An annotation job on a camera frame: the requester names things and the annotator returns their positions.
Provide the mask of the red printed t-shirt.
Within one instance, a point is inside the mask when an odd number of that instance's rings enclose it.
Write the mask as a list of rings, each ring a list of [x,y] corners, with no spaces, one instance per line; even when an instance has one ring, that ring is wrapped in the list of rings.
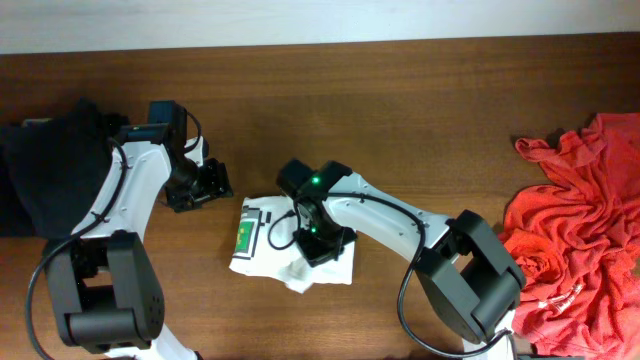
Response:
[[[639,116],[603,114],[515,149],[549,182],[510,202],[499,238],[526,286],[513,320],[540,355],[639,353]]]

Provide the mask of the white t-shirt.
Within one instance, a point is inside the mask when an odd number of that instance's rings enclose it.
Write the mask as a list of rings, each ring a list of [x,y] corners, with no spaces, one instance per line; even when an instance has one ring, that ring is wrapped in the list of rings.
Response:
[[[296,229],[293,202],[289,198],[244,199],[229,268],[241,275],[281,281],[300,294],[314,284],[350,285],[355,246],[348,245],[336,260],[312,267],[292,242]]]

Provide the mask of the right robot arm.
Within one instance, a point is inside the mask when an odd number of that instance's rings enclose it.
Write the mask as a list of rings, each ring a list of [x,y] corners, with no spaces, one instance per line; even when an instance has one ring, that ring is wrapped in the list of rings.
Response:
[[[335,161],[313,170],[293,159],[277,184],[293,202],[293,238],[310,266],[338,259],[363,233],[409,263],[396,302],[399,320],[406,320],[404,299],[416,277],[439,319],[473,346],[447,353],[420,340],[425,350],[450,359],[516,358],[511,322],[525,276],[480,215],[421,210]]]

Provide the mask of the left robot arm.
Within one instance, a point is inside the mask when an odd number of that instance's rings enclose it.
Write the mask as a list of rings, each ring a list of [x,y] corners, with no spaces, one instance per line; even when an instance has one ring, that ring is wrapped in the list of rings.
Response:
[[[50,242],[45,273],[58,334],[70,347],[130,359],[197,359],[165,325],[165,299],[143,245],[160,192],[175,212],[233,194],[226,167],[183,125],[125,126],[89,212]]]

